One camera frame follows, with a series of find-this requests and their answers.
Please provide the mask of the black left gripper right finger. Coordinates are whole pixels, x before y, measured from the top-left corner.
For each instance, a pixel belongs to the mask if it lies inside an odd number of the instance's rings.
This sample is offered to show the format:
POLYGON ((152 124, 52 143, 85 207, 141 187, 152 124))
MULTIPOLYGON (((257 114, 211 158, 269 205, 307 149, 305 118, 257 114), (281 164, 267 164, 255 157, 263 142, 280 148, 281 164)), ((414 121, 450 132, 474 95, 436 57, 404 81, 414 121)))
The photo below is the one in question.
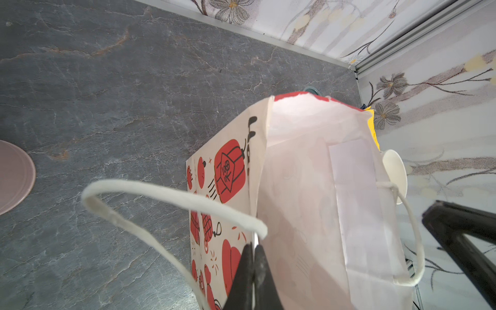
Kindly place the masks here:
POLYGON ((284 310, 262 245, 254 252, 254 309, 284 310))

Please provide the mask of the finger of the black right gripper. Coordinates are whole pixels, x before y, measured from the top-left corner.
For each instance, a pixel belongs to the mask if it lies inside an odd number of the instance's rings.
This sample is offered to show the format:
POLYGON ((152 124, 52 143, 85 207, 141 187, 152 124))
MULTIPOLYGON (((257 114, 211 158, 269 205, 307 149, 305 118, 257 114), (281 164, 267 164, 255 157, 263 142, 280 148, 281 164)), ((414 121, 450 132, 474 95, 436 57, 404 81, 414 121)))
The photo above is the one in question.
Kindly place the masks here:
POLYGON ((423 213, 422 224, 494 308, 495 263, 468 237, 494 245, 495 214, 437 200, 423 213))

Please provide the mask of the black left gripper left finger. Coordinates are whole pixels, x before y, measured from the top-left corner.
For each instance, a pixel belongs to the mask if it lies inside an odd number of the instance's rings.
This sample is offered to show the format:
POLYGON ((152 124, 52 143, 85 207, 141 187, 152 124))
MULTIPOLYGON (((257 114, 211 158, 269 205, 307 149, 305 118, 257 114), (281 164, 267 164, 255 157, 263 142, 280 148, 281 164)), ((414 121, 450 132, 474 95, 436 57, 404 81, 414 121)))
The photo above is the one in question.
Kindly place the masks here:
POLYGON ((253 308, 254 254, 253 245, 247 244, 227 297, 224 310, 252 310, 253 308))

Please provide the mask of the red white paper bag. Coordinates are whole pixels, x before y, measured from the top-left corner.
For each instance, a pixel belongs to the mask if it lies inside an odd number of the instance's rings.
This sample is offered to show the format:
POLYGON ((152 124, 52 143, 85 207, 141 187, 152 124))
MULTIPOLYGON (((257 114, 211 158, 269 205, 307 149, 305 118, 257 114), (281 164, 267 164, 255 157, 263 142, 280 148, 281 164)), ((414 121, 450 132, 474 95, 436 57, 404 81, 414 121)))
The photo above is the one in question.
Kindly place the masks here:
POLYGON ((200 309, 223 309, 247 244, 262 245, 284 309, 412 309, 424 248, 411 214, 409 266, 370 116, 308 92, 271 96, 187 160, 187 191, 101 180, 81 202, 172 263, 200 309), (188 210, 189 267, 100 198, 121 192, 188 210))

